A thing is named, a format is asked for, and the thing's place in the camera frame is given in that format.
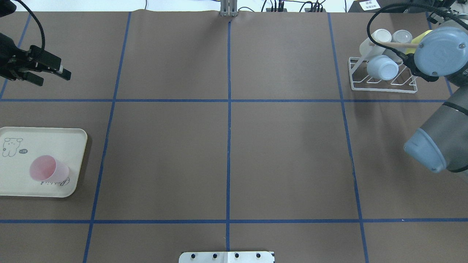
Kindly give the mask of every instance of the white tray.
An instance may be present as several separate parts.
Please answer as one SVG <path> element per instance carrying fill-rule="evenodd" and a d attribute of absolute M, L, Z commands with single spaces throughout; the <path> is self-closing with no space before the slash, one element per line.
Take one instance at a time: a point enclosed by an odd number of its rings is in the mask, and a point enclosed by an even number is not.
<path fill-rule="evenodd" d="M 3 127 L 0 128 L 0 195 L 67 197 L 78 182 L 88 135 L 82 129 Z M 29 175 L 33 160 L 50 155 L 70 168 L 60 183 L 36 182 Z"/>

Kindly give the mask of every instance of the black cable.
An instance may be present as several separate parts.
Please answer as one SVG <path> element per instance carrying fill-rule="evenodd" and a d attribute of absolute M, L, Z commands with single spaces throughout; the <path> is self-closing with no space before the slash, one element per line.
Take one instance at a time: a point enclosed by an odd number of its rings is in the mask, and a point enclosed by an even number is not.
<path fill-rule="evenodd" d="M 302 4 L 302 6 L 301 6 L 300 9 L 299 9 L 299 12 L 302 11 L 302 9 L 304 8 L 304 6 L 305 6 L 307 3 L 310 3 L 310 9 L 312 9 L 312 5 L 313 5 L 314 3 L 312 3 L 311 1 L 307 1 L 307 2 L 304 2 L 304 4 Z"/>
<path fill-rule="evenodd" d="M 263 2 L 262 10 L 260 10 L 260 12 L 263 12 L 263 8 L 265 7 L 266 1 L 267 1 L 267 0 L 265 0 L 265 2 Z"/>
<path fill-rule="evenodd" d="M 42 45 L 41 45 L 41 50 L 39 51 L 39 54 L 37 55 L 36 58 L 33 58 L 31 61 L 29 62 L 26 62 L 22 65 L 19 65 L 19 66 L 13 66 L 13 67 L 2 67 L 1 69 L 4 69 L 4 70 L 14 70 L 14 69 L 19 69 L 19 68 L 22 68 L 22 67 L 25 67 L 25 66 L 28 66 L 28 65 L 31 65 L 35 62 L 37 62 L 42 54 L 44 53 L 44 49 L 45 49 L 45 34 L 44 34 L 44 29 L 42 28 L 42 25 L 41 23 L 39 22 L 39 20 L 37 19 L 36 15 L 34 15 L 34 13 L 31 11 L 31 9 L 29 9 L 29 7 L 23 3 L 23 1 L 21 0 L 13 0 L 13 1 L 16 1 L 18 3 L 20 3 L 28 12 L 29 14 L 31 15 L 31 17 L 34 19 L 34 21 L 36 21 L 37 23 L 37 26 L 39 27 L 39 31 L 41 31 L 41 41 L 42 41 Z"/>
<path fill-rule="evenodd" d="M 405 53 L 399 51 L 398 49 L 395 49 L 395 48 L 392 48 L 392 47 L 389 47 L 389 46 L 378 43 L 377 41 L 375 41 L 375 39 L 371 35 L 371 23 L 372 23 L 372 21 L 374 21 L 375 17 L 377 17 L 379 14 L 383 13 L 384 11 L 386 11 L 388 9 L 391 9 L 391 8 L 394 8 L 394 7 L 420 7 L 420 8 L 425 8 L 428 11 L 433 11 L 434 13 L 436 13 L 437 15 L 439 15 L 441 17 L 444 17 L 444 18 L 448 17 L 448 18 L 452 19 L 453 21 L 455 21 L 459 25 L 461 25 L 464 29 L 468 30 L 468 24 L 465 24 L 456 15 L 446 13 L 446 12 L 441 11 L 441 10 L 435 8 L 435 7 L 432 7 L 432 6 L 422 5 L 422 4 L 415 4 L 415 3 L 396 3 L 396 4 L 390 4 L 388 6 L 384 6 L 379 11 L 377 11 L 371 17 L 371 19 L 369 20 L 369 23 L 367 24 L 367 36 L 372 41 L 372 43 L 376 44 L 377 46 L 380 46 L 380 47 L 383 47 L 383 48 L 386 48 L 386 49 L 390 49 L 395 54 L 397 54 L 399 58 L 401 58 L 403 60 L 408 58 L 408 56 Z"/>
<path fill-rule="evenodd" d="M 442 1 L 442 4 L 440 5 L 440 7 L 443 7 L 443 6 L 444 6 L 445 1 L 446 1 L 446 0 Z"/>
<path fill-rule="evenodd" d="M 238 9 L 238 11 L 240 11 L 242 8 L 247 8 L 248 10 L 252 11 L 252 12 L 255 12 L 254 10 L 250 9 L 249 7 L 241 7 Z"/>
<path fill-rule="evenodd" d="M 319 0 L 317 0 L 315 3 L 314 3 L 314 6 L 309 10 L 309 12 L 317 12 L 317 13 L 320 13 L 320 12 L 323 12 L 323 3 L 325 2 L 326 0 L 323 0 L 321 3 L 319 3 Z"/>
<path fill-rule="evenodd" d="M 304 1 L 296 1 L 296 0 L 281 0 L 282 2 L 295 2 L 295 3 L 307 3 L 307 2 L 304 2 Z"/>

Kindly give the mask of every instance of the white cup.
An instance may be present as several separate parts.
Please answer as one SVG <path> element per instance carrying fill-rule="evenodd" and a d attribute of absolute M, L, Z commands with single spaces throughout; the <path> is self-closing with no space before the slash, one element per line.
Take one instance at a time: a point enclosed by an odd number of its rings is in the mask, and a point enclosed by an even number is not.
<path fill-rule="evenodd" d="M 63 182 L 69 175 L 70 169 L 64 163 L 50 155 L 37 157 L 29 167 L 31 178 L 39 182 Z"/>
<path fill-rule="evenodd" d="M 367 63 L 367 73 L 375 79 L 391 80 L 398 71 L 398 65 L 385 55 L 375 56 Z"/>
<path fill-rule="evenodd" d="M 392 41 L 392 34 L 386 29 L 377 29 L 372 33 L 372 38 L 380 42 L 390 42 Z M 365 60 L 370 60 L 375 56 L 382 55 L 385 51 L 384 47 L 377 45 L 371 46 L 370 43 L 371 40 L 366 38 L 359 46 L 359 53 L 361 53 L 361 57 L 365 56 Z"/>
<path fill-rule="evenodd" d="M 409 33 L 406 30 L 398 30 L 392 35 L 392 42 L 394 43 L 411 43 L 412 40 L 413 40 L 413 36 L 411 35 L 411 33 Z M 397 48 L 397 49 L 403 53 L 406 51 L 405 47 Z M 383 52 L 383 55 L 391 58 L 395 62 L 401 59 L 399 56 L 395 54 L 395 52 L 389 49 L 386 49 Z"/>

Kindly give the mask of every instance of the bear drawing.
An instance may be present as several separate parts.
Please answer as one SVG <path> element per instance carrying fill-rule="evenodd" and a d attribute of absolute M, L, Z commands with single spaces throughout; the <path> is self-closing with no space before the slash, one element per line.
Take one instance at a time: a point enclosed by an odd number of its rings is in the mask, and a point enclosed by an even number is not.
<path fill-rule="evenodd" d="M 3 157 L 13 157 L 22 141 L 22 138 L 5 138 L 5 142 L 3 143 Z"/>

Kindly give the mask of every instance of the table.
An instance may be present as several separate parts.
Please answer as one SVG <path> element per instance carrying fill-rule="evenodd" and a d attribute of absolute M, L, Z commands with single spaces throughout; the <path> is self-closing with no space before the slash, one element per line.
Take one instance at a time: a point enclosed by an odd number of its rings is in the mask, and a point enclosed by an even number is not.
<path fill-rule="evenodd" d="M 369 14 L 38 12 L 72 79 L 6 81 L 0 126 L 82 128 L 70 197 L 0 197 L 0 262 L 466 262 L 468 184 L 403 143 L 456 87 L 351 91 Z M 424 14 L 375 29 L 426 31 Z M 40 44 L 26 13 L 2 18 Z"/>

